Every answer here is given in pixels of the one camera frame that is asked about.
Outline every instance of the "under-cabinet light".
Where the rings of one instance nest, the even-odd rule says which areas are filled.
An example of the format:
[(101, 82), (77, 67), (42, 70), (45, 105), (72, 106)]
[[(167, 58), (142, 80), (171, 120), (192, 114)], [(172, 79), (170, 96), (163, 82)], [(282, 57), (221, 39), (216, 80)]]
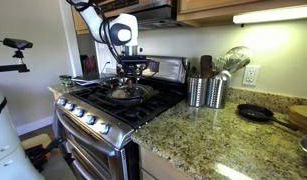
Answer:
[(247, 14), (236, 15), (233, 17), (235, 24), (281, 21), (290, 19), (307, 18), (307, 6), (287, 9), (276, 9), (259, 11)]

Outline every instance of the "pot lid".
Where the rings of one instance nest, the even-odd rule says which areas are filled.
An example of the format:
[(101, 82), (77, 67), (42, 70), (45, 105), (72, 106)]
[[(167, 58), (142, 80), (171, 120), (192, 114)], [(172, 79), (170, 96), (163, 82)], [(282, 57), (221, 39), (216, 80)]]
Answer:
[(133, 84), (132, 80), (128, 79), (126, 85), (117, 88), (112, 93), (112, 98), (115, 99), (135, 99), (151, 93), (153, 89), (150, 86)]

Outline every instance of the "electrical outlet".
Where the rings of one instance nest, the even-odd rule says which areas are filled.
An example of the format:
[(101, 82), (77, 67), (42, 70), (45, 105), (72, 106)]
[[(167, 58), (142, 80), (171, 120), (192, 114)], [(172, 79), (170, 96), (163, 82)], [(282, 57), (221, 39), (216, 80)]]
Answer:
[(245, 67), (243, 84), (245, 85), (256, 85), (257, 78), (259, 76), (260, 66), (248, 65)]

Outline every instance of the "oven door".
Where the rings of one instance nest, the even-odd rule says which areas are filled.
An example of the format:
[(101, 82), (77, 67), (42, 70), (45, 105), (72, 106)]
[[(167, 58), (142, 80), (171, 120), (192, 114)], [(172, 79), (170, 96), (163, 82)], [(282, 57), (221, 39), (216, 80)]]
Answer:
[(74, 160), (69, 164), (80, 179), (127, 180), (128, 168), (125, 149), (116, 150), (105, 141), (88, 135), (76, 125), (61, 109), (56, 110), (60, 135), (67, 140), (61, 147), (66, 159), (71, 155)]

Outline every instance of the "control knob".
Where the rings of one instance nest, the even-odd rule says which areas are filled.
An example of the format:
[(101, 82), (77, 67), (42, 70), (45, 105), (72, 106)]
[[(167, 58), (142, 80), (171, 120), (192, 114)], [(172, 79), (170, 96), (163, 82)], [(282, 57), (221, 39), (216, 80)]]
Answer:
[(64, 106), (66, 104), (66, 99), (64, 98), (60, 98), (57, 100), (57, 104), (61, 105), (61, 106)]
[(99, 132), (101, 134), (107, 134), (109, 132), (110, 126), (108, 123), (101, 123), (100, 125)]
[(85, 123), (88, 125), (93, 125), (95, 123), (95, 117), (92, 115), (87, 115), (85, 118)]
[(72, 111), (74, 109), (74, 104), (71, 102), (66, 103), (65, 109)]
[(74, 114), (77, 117), (82, 117), (84, 115), (84, 110), (82, 108), (75, 108)]

